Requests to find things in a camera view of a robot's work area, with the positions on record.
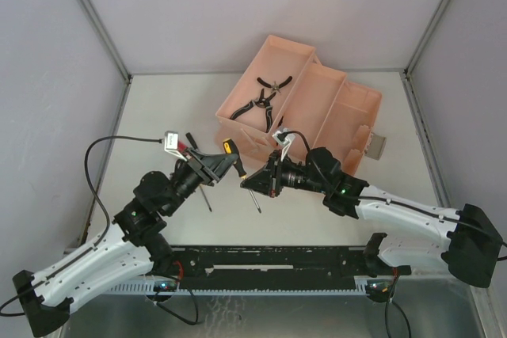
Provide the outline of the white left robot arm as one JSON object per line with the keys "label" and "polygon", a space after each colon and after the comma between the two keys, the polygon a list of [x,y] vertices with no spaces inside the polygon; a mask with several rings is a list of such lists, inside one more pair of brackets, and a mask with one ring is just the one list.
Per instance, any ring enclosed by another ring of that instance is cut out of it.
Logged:
{"label": "white left robot arm", "polygon": [[23,313],[35,337],[63,326],[88,301],[138,275],[163,272],[173,250],[161,232],[165,219],[202,185],[220,182],[237,154],[202,154],[187,149],[174,171],[145,174],[134,197],[105,230],[60,261],[13,277]]}

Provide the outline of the black handled pliers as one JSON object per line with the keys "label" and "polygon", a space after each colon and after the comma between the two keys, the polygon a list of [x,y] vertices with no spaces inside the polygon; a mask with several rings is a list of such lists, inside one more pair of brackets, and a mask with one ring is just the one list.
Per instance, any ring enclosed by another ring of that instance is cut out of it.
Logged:
{"label": "black handled pliers", "polygon": [[269,89],[271,91],[271,93],[280,93],[281,89],[284,88],[286,85],[289,85],[291,82],[292,82],[292,79],[293,77],[292,76],[288,76],[284,81],[282,82],[273,82],[273,83],[268,83],[267,81],[265,81],[264,79],[260,78],[260,77],[257,77],[257,82]]}

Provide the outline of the pink translucent tool box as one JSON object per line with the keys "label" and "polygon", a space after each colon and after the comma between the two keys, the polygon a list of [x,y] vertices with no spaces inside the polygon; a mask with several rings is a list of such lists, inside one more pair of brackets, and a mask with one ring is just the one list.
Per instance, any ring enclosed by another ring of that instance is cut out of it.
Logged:
{"label": "pink translucent tool box", "polygon": [[[325,147],[341,163],[347,174],[356,172],[382,101],[382,93],[376,89],[345,80],[328,111],[324,124],[312,148]],[[260,169],[275,149],[280,149],[275,140],[254,138],[245,131],[234,131],[220,127],[214,142],[222,149],[222,141],[231,138],[236,143],[245,164]],[[307,151],[299,137],[292,143],[288,156],[295,162],[305,161]]]}

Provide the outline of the beige tool box latch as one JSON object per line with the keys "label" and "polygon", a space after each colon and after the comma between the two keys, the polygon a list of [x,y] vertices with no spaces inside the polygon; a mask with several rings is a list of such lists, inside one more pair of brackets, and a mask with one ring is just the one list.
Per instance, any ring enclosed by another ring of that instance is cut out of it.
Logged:
{"label": "beige tool box latch", "polygon": [[386,142],[386,137],[371,133],[370,142],[364,152],[365,156],[378,161],[383,155]]}

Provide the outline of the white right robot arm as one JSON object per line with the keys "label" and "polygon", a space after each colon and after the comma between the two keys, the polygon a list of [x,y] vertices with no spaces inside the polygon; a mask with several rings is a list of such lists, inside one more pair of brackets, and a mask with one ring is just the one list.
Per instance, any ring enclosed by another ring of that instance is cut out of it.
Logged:
{"label": "white right robot arm", "polygon": [[325,147],[310,150],[304,163],[274,150],[241,186],[271,198],[283,188],[321,193],[323,205],[336,215],[383,222],[409,233],[400,239],[374,234],[376,262],[389,268],[446,267],[473,287],[490,286],[504,243],[480,207],[469,203],[460,209],[432,207],[394,196],[345,173]]}

